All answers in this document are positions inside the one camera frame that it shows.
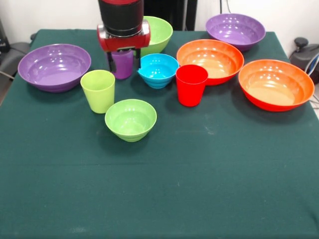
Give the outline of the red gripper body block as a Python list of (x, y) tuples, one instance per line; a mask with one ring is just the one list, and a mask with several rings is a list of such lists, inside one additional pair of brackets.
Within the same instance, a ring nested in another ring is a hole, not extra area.
[(97, 36), (100, 46), (105, 52), (141, 49), (149, 46), (151, 29), (148, 21), (142, 21), (142, 29), (138, 34), (129, 37), (117, 37), (109, 34), (105, 27), (100, 24), (97, 26)]

